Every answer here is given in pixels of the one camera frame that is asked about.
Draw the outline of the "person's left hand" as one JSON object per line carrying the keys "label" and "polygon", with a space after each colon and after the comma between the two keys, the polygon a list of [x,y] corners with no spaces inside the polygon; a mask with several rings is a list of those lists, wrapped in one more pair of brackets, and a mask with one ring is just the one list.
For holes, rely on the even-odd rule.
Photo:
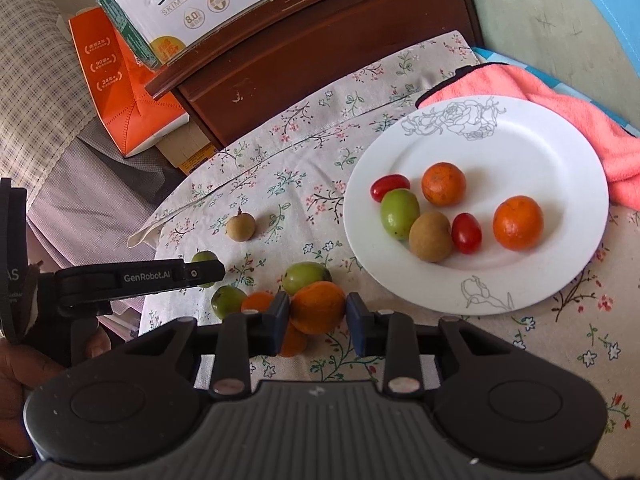
{"label": "person's left hand", "polygon": [[1,449],[12,456],[32,454],[23,422],[27,393],[62,372],[57,362],[24,344],[1,339]]}

